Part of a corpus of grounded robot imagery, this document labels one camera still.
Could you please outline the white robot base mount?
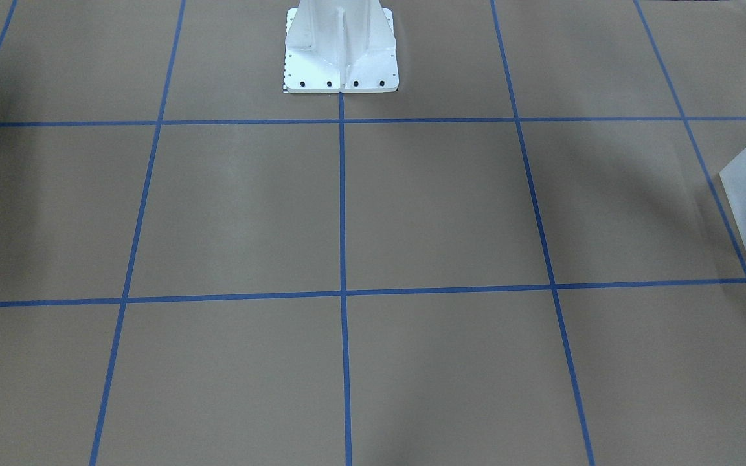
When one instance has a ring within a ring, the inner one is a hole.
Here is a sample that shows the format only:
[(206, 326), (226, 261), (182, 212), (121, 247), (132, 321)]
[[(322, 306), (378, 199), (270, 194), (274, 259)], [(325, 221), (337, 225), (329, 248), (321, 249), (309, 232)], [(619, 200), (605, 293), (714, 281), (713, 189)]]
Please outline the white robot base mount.
[(379, 1), (301, 1), (286, 12), (282, 89), (290, 94), (393, 93), (396, 29)]

